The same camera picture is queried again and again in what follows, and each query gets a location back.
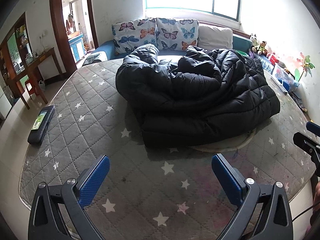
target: wooden table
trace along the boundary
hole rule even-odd
[[[23,95],[21,94],[21,92],[19,91],[19,88],[17,86],[17,82],[20,81],[21,78],[23,78],[24,76],[28,75],[30,81],[32,82],[32,85],[35,87],[36,92],[41,96],[42,100],[44,101],[45,104],[48,103],[48,100],[45,98],[44,93],[42,92],[36,77],[33,73],[34,69],[36,67],[38,67],[38,65],[43,62],[45,59],[49,58],[50,56],[52,56],[53,61],[59,71],[61,80],[63,79],[63,75],[62,75],[62,70],[60,68],[59,62],[57,60],[57,56],[56,53],[54,52],[54,48],[51,48],[45,52],[43,52],[41,55],[39,55],[33,62],[31,62],[29,65],[24,67],[24,70],[21,71],[19,74],[17,74],[13,79],[12,82],[15,84],[16,87],[16,92],[19,94],[20,98],[22,99],[23,103],[25,104],[25,106],[27,107],[27,109],[30,109],[28,103],[26,102],[25,98],[23,97]]]

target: blue sofa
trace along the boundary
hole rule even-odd
[[[248,50],[251,49],[252,42],[247,38],[233,34],[232,45],[233,45],[233,49],[248,53]],[[100,45],[92,53],[99,52],[99,51],[104,51],[107,55],[108,60],[117,59],[117,58],[124,58],[125,56],[130,54],[130,53],[123,53],[123,54],[115,55],[115,45],[113,43],[113,40],[106,41],[105,43]],[[164,56],[164,55],[184,56],[185,54],[186,54],[185,51],[160,50],[160,52],[159,52],[160,56]]]

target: blue gripper pad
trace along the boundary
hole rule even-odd
[[[80,180],[78,182],[80,183],[78,202],[82,208],[91,204],[109,169],[110,160],[108,156],[100,156],[84,175],[84,181]]]
[[[307,122],[306,128],[309,132],[315,134],[316,136],[320,137],[320,126],[313,123],[313,122]]]
[[[211,167],[230,203],[240,207],[245,195],[243,176],[232,168],[221,154],[212,157]]]

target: butterfly pillow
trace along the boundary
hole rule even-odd
[[[128,53],[144,44],[156,44],[156,19],[147,18],[112,25],[115,54]]]
[[[185,51],[198,43],[198,21],[156,18],[157,44],[160,50]]]

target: red plastic stool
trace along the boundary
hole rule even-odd
[[[39,95],[39,94],[36,92],[35,86],[31,83],[31,81],[30,81],[29,79],[27,79],[24,84],[25,84],[25,86],[26,86],[26,89],[27,89],[27,91],[28,91],[28,93],[29,93],[30,98],[31,98],[31,95],[32,95],[32,94],[36,94],[36,96]]]

